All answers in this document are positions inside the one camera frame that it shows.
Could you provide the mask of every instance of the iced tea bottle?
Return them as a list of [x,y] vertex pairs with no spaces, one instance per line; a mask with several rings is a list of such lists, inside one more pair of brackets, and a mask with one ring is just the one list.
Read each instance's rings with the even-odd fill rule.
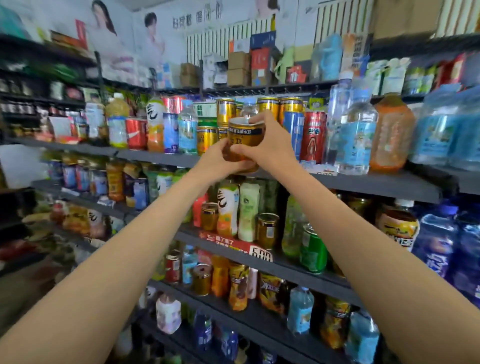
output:
[[375,108],[378,122],[372,142],[370,170],[395,172],[407,160],[415,116],[395,93],[386,94]]

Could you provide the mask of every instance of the green can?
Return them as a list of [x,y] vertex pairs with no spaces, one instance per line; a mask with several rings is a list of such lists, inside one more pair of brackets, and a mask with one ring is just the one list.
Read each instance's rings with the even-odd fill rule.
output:
[[322,273],[327,265],[328,251],[310,224],[303,226],[300,263],[310,272]]

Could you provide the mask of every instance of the forearm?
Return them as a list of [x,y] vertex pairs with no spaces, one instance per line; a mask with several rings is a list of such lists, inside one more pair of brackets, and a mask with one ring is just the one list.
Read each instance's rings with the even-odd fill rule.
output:
[[79,265],[0,340],[2,362],[103,363],[185,214],[206,188],[189,172]]
[[480,361],[473,342],[480,333],[476,307],[300,165],[278,170],[288,171],[276,173],[277,179],[295,196],[402,362]]

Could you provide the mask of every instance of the left hand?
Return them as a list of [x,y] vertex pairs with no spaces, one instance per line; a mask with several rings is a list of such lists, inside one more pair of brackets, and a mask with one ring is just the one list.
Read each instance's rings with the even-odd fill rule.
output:
[[223,138],[209,147],[189,174],[210,186],[228,175],[247,170],[255,165],[255,162],[249,160],[240,162],[227,162],[224,160],[223,152],[229,142],[228,138]]

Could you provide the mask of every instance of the left arm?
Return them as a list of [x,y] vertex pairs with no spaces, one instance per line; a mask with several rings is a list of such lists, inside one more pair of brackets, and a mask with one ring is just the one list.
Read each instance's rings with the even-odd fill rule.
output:
[[250,166],[222,140],[135,220],[40,300],[1,339],[2,364],[104,363],[185,214],[209,185]]

